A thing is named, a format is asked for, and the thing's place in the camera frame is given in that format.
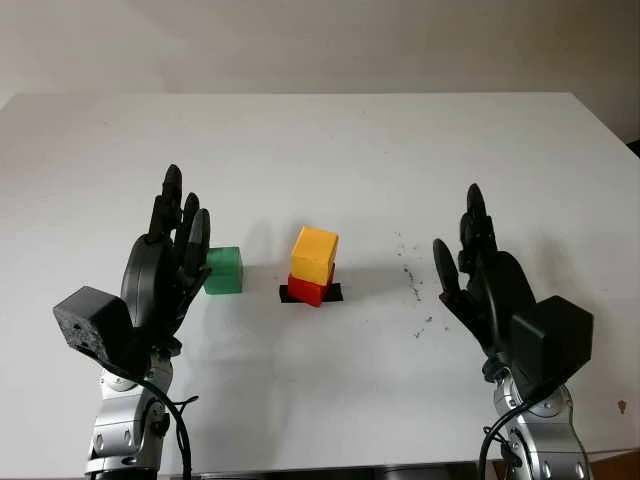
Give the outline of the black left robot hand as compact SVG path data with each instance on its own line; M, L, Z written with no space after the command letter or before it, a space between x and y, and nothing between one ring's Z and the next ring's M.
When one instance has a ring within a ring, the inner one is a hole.
M182 173L168 167L155 197L148 231L134 243L123 275L121 298L141 342L174 357L176 338L196 294L211 273L206 257L211 219L191 192L182 196Z

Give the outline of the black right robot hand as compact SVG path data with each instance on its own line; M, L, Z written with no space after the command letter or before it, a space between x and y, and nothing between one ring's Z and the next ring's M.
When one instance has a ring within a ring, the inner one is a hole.
M441 302L471 332L485 355L510 352L513 314L535 304L516 258L497 247L491 216L479 186L469 186L460 220L461 250L453 257L440 239L433 241Z

